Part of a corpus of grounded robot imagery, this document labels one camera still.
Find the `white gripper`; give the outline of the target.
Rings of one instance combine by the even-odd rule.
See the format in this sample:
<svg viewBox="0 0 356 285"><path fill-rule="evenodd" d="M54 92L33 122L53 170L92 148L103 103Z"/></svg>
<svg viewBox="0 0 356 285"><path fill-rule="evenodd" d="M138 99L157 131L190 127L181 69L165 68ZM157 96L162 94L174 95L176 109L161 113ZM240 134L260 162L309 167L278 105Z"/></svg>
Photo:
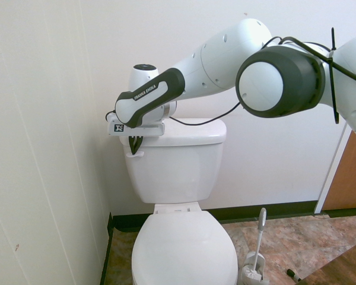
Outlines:
<svg viewBox="0 0 356 285"><path fill-rule="evenodd" d="M132 155L136 154L139 150L144 136L162 136L165 131L165 124L162 121L158 121L152 125L142 125L136 128L130 128L124 123L121 123L117 116L109 116L107 122L109 135L128 137L129 148Z"/></svg>

